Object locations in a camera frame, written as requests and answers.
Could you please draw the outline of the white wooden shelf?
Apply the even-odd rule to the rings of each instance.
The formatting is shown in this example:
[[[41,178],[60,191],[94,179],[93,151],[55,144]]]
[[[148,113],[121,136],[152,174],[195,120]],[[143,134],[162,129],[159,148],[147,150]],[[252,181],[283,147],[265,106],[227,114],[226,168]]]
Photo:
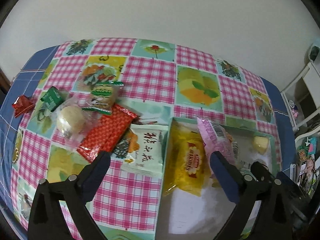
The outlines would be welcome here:
[[[305,66],[282,91],[294,132],[308,127],[319,116],[319,38],[310,46]]]

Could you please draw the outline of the red patterned packet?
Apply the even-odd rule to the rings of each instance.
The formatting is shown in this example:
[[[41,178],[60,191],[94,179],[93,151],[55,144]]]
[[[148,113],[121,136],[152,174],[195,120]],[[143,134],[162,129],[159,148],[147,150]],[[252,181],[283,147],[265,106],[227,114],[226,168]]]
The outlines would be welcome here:
[[[103,114],[98,126],[91,129],[76,148],[76,151],[89,163],[101,151],[112,152],[133,120],[138,118],[138,114],[116,103],[111,110],[111,115]]]

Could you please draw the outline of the yellow soft bread packet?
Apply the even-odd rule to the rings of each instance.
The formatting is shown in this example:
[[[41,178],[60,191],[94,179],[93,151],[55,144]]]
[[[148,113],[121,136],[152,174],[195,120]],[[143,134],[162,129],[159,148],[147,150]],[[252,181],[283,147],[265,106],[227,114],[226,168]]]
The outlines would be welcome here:
[[[209,177],[200,133],[174,122],[169,135],[163,195],[180,189],[199,197]]]

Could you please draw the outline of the dark red nice snack packet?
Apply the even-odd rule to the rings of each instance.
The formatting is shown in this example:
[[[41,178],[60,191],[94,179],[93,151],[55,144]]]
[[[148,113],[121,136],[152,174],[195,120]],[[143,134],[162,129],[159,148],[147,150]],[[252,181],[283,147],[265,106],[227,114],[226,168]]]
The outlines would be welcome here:
[[[14,117],[17,118],[20,115],[31,111],[35,107],[35,103],[33,103],[27,96],[21,95],[14,103],[12,103],[12,107],[14,109]]]

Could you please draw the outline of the colourful clutter pile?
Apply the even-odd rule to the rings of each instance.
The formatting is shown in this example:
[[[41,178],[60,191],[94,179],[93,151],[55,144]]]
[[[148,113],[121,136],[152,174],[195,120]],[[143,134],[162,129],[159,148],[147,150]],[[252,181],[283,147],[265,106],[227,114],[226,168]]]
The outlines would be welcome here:
[[[299,136],[295,163],[290,165],[290,179],[312,197],[319,184],[319,134]]]

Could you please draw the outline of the yellow pudding cup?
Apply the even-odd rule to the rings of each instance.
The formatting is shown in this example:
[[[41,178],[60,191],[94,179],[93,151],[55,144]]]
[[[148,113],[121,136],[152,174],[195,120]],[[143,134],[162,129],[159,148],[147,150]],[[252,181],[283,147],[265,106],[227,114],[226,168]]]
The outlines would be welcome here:
[[[259,154],[263,155],[268,149],[269,139],[268,137],[261,137],[256,135],[253,137],[252,146]]]

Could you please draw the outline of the white calligraphy snack packet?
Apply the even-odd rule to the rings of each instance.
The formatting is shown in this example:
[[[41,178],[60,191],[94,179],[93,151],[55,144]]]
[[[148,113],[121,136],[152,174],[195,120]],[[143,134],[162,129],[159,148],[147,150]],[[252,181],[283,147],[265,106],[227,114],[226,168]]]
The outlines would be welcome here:
[[[161,178],[167,131],[167,125],[131,124],[115,146],[111,157],[121,161],[120,168],[126,172]]]

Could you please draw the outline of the green-edged clear biscuit packet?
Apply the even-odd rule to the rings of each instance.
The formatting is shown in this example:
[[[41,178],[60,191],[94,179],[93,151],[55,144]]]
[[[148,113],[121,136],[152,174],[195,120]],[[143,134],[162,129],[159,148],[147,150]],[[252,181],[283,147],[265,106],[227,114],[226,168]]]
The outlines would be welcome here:
[[[123,87],[124,84],[121,81],[96,83],[82,109],[84,111],[111,115],[112,106]]]

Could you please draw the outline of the dark green snack packet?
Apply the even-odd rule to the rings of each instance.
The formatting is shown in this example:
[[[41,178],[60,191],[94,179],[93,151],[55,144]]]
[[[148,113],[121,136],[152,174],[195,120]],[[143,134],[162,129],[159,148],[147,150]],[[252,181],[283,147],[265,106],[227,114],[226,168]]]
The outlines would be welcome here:
[[[41,98],[41,101],[50,112],[53,112],[64,102],[64,99],[59,90],[53,86],[50,87],[47,92],[45,92],[44,96]]]

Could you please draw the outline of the blue plaid bed cover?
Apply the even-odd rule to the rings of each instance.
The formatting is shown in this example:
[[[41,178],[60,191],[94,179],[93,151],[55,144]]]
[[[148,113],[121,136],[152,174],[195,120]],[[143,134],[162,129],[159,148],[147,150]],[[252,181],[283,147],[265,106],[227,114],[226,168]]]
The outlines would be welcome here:
[[[20,95],[29,98],[49,66],[58,46],[36,52],[24,65],[1,104],[1,207],[13,211],[11,168],[16,135],[23,116],[14,117],[12,104]]]

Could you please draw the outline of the pink checkered picture tablecloth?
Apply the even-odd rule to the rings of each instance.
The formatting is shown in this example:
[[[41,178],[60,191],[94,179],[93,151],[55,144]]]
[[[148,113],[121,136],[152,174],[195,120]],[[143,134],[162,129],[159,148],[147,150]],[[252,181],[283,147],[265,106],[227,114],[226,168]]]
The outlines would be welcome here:
[[[202,51],[166,42],[133,38],[69,41],[60,46],[29,98],[35,107],[23,116],[12,155],[13,222],[26,229],[22,196],[42,176],[55,177],[52,155],[70,157],[40,98],[50,87],[80,96],[85,103],[98,81],[121,81],[120,103],[139,111],[143,122],[166,124],[172,117],[209,118],[280,140],[274,103],[281,98],[271,83]]]

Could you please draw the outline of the purple snack packet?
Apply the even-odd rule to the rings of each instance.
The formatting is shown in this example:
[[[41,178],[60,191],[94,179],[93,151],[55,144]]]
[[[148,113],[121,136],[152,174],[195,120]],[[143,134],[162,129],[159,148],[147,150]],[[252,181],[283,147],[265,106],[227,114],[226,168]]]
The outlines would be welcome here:
[[[235,164],[232,143],[227,137],[226,130],[221,125],[198,117],[197,127],[204,143],[208,161],[210,161],[213,152],[219,151],[230,164]]]

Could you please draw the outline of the white tray with teal rim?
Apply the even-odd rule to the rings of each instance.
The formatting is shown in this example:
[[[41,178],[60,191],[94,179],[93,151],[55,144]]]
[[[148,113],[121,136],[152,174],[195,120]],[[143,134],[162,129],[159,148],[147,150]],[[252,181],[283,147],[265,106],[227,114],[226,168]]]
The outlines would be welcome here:
[[[223,126],[238,144],[236,166],[243,170],[254,161],[265,164],[272,174],[279,172],[277,145],[274,136],[244,128]],[[254,136],[268,137],[265,154],[259,154],[252,146]],[[235,205],[223,189],[212,187],[208,179],[201,196],[180,189],[161,197],[156,226],[156,239],[213,239],[220,231]]]

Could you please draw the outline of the clear-wrapped round white bun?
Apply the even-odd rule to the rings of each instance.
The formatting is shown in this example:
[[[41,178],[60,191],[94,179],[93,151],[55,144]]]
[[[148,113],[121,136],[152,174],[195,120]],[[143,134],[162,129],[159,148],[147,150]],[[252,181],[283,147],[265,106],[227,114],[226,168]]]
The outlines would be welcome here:
[[[74,94],[55,110],[56,127],[64,143],[77,148],[89,132],[99,126],[99,120],[80,106],[80,98]]]

